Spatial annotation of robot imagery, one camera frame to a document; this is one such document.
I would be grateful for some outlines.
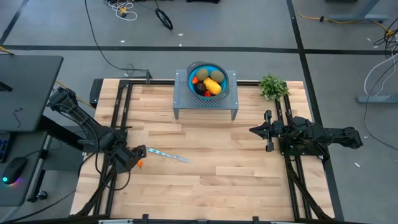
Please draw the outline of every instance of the metal bracket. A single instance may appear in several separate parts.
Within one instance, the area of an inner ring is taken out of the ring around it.
[[[207,220],[197,220],[198,224],[207,224]]]
[[[146,84],[146,85],[149,85],[149,84],[150,84],[151,78],[152,78],[152,75],[150,74],[149,69],[147,69],[147,75],[146,75],[146,81],[145,81],[145,84]]]
[[[133,224],[134,220],[132,219],[125,219],[125,220],[100,220],[98,224]]]
[[[149,219],[149,215],[148,214],[143,214],[142,215],[141,224],[148,224],[148,219]]]
[[[260,224],[259,217],[253,217],[253,224]]]

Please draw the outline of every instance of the wooden table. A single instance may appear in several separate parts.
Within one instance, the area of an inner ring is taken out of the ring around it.
[[[111,123],[118,83],[118,79],[103,82],[95,113],[102,125]],[[311,118],[303,83],[287,85],[293,115]],[[115,192],[111,217],[141,218],[147,213],[150,219],[252,220],[258,216],[260,220],[293,220],[284,157],[277,141],[275,151],[266,152],[266,141],[249,132],[264,122],[266,110],[272,110],[276,118],[275,103],[260,97],[258,86],[239,86],[235,121],[229,111],[220,110],[181,110],[180,119],[175,120],[173,90],[173,85],[133,86],[126,124],[132,128],[127,140],[131,147],[145,144],[192,162],[148,152],[142,169],[133,168],[129,185]],[[334,217],[321,161],[314,156],[303,156],[302,161],[308,191]],[[92,157],[81,169],[71,213],[78,212],[92,196],[99,177]],[[116,187],[123,186],[127,177],[118,175]],[[297,193],[303,217],[302,197]],[[105,201],[103,197],[101,211]]]

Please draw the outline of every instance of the table leg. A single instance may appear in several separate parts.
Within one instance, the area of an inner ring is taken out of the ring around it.
[[[231,117],[232,117],[233,121],[235,120],[235,117],[236,117],[237,113],[238,113],[238,110],[231,110]]]
[[[45,175],[45,170],[43,170],[42,167],[41,167],[40,174],[39,174],[39,176],[36,178],[36,180],[34,182],[34,185],[33,185],[33,188],[32,188],[32,193],[29,196],[29,198],[27,199],[28,202],[34,203],[34,202],[37,201],[37,199],[43,200],[43,199],[47,198],[47,193],[45,193],[45,192],[43,192],[43,193],[45,193],[45,197],[43,197],[43,198],[39,197],[39,193],[41,193],[40,192],[40,188],[42,186],[44,175]]]
[[[175,118],[175,119],[178,119],[178,114],[179,114],[179,112],[180,112],[180,109],[174,109],[174,108],[173,108],[173,110],[174,110],[174,118]]]

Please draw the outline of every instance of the green leaves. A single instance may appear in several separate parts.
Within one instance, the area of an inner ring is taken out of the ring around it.
[[[283,95],[290,94],[289,89],[283,86],[284,82],[280,77],[272,76],[269,73],[268,76],[262,78],[259,84],[260,96],[265,96],[269,101],[279,101]]]

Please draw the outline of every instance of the yellow cable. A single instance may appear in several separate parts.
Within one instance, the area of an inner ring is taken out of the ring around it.
[[[69,88],[67,87],[65,84],[63,84],[62,82],[56,80],[55,81],[58,85],[64,87],[64,88]],[[95,108],[93,106],[91,106],[89,103],[87,103],[86,101],[82,100],[79,96],[76,96],[76,99],[82,103],[84,103],[85,105],[89,106],[90,108],[93,108],[95,110]]]
[[[298,12],[298,14],[299,14],[301,17],[303,17],[303,18],[305,18],[305,19],[312,19],[312,20],[320,20],[320,19],[321,19],[320,17],[309,17],[309,16],[304,16],[303,14],[301,14],[301,12],[300,12],[300,1],[298,1],[298,3],[297,3],[297,12]],[[359,21],[345,21],[345,22],[340,22],[340,21],[335,21],[335,20],[333,20],[333,19],[328,19],[328,18],[324,18],[324,20],[330,21],[330,22],[334,22],[334,23],[337,23],[337,24],[350,24],[350,23],[354,23],[354,22],[359,22]],[[388,35],[392,35],[392,34],[394,33],[394,31],[389,30],[387,27],[383,26],[382,24],[380,24],[380,23],[378,23],[378,22],[376,22],[376,21],[372,21],[372,22],[375,23],[375,24],[377,24],[377,25],[379,25],[380,27],[382,27],[382,28],[388,33]]]
[[[0,51],[5,52],[5,53],[9,53],[11,55],[14,55],[13,53],[11,53],[9,50],[5,49],[4,47],[0,46]]]

